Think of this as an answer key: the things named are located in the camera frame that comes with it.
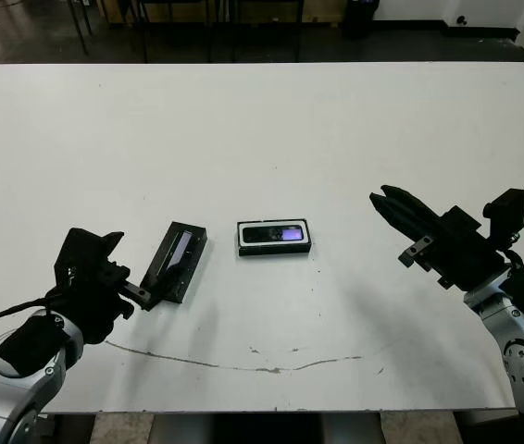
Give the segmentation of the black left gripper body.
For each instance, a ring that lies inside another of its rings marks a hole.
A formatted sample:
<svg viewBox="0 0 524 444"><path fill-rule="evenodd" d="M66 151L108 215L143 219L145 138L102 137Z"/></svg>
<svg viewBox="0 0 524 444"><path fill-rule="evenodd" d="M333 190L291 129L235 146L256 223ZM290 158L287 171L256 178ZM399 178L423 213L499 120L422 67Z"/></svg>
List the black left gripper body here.
<svg viewBox="0 0 524 444"><path fill-rule="evenodd" d="M98 344L112 332L116 319L128 319L135 306L147 309L151 304L151 293L129 282L129 276L128 267L109 261L57 265L46 307L71 321L84 343Z"/></svg>

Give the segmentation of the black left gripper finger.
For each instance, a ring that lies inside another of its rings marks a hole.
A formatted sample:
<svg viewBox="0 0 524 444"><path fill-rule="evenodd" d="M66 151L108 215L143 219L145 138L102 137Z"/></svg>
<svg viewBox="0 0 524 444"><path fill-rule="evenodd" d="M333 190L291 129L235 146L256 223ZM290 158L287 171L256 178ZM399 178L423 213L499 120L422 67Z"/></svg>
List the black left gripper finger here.
<svg viewBox="0 0 524 444"><path fill-rule="evenodd" d="M140 285L144 293L144 310L152 310L156 305L164 300L166 294L166 283L163 277L144 276Z"/></svg>

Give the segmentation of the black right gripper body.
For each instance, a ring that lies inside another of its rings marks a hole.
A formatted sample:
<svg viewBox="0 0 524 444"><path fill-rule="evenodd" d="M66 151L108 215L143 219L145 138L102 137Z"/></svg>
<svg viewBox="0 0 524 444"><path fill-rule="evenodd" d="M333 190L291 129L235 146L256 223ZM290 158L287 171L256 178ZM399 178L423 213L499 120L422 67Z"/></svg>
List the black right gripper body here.
<svg viewBox="0 0 524 444"><path fill-rule="evenodd" d="M435 270L439 284L464 292L508 269L505 259L478 232L480 223L458 206L435 218L430 230L418 236L398 260L406 267Z"/></svg>

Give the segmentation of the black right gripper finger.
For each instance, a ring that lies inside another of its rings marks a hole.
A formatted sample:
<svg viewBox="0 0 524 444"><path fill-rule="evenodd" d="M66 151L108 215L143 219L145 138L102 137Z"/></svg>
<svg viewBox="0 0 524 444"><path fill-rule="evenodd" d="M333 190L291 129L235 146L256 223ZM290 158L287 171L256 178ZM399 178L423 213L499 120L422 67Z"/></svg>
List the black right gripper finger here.
<svg viewBox="0 0 524 444"><path fill-rule="evenodd" d="M391 197L372 192L369 199L386 222L412 241L430 233L430 228L411 209Z"/></svg>
<svg viewBox="0 0 524 444"><path fill-rule="evenodd" d="M425 224L430 228L430 233L427 235L438 235L444 232L441 218L436 215L427 205L420 199L401 188L391 185L382 185L381 190L384 196L391 197L399 203L411 209Z"/></svg>

